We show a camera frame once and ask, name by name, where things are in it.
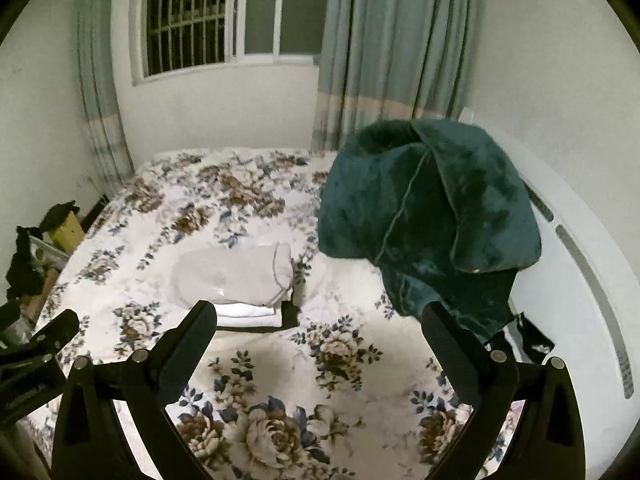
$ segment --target white wall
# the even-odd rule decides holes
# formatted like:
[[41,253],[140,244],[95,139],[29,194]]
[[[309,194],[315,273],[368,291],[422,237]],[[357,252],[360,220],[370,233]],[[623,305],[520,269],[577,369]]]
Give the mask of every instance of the white wall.
[[600,218],[640,277],[640,54],[605,0],[483,0],[466,105]]
[[136,166],[181,148],[310,147],[317,67],[206,66],[142,81],[141,4],[112,0],[111,8],[118,105]]
[[77,73],[74,0],[31,0],[0,44],[0,303],[16,225],[69,200],[87,212],[99,198]]

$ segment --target metal screw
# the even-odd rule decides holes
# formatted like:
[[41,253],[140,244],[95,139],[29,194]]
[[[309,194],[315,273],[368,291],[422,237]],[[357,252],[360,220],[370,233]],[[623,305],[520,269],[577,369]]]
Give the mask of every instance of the metal screw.
[[135,363],[141,363],[142,361],[145,361],[148,356],[149,352],[141,348],[140,350],[136,350],[135,352],[133,352],[133,354],[131,354],[131,360]]
[[507,354],[502,350],[493,350],[490,355],[491,359],[497,363],[503,363],[507,360]]
[[74,361],[74,368],[76,370],[82,370],[88,364],[89,364],[89,359],[81,355],[78,359]]
[[557,368],[558,370],[562,370],[564,368],[564,361],[562,361],[561,358],[554,356],[549,360],[551,361],[553,368]]

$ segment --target metal window grille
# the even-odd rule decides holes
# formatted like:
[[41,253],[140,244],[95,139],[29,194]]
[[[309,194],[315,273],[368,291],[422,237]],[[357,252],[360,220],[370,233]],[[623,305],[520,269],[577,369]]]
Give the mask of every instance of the metal window grille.
[[235,44],[234,1],[147,0],[148,74],[228,60]]

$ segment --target window frame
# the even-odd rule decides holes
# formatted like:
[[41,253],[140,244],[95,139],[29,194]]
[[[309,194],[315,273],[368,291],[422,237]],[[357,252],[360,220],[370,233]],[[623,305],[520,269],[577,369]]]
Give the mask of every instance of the window frame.
[[236,0],[225,0],[225,41],[224,41],[224,61],[218,63],[201,64],[185,68],[166,70],[165,72],[149,75],[148,66],[148,46],[147,46],[147,5],[148,0],[132,0],[129,9],[129,23],[131,28],[137,29],[138,48],[131,49],[132,68],[133,57],[138,58],[136,70],[133,70],[134,85],[146,81],[178,75],[187,72],[200,72],[203,70],[216,70],[228,68],[230,66],[260,66],[260,65],[302,65],[317,66],[318,56],[310,54],[280,54],[280,33],[282,29],[282,3],[283,0],[275,0],[275,11],[273,17],[273,52],[265,54],[245,54],[244,53],[244,32],[246,27],[246,0],[238,0],[238,12],[236,15],[236,30],[233,31],[233,18]]

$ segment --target window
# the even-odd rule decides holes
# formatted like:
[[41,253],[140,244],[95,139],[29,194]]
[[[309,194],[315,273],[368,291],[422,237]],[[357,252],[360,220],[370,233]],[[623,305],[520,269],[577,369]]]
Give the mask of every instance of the window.
[[223,62],[312,59],[326,0],[147,0],[147,75]]

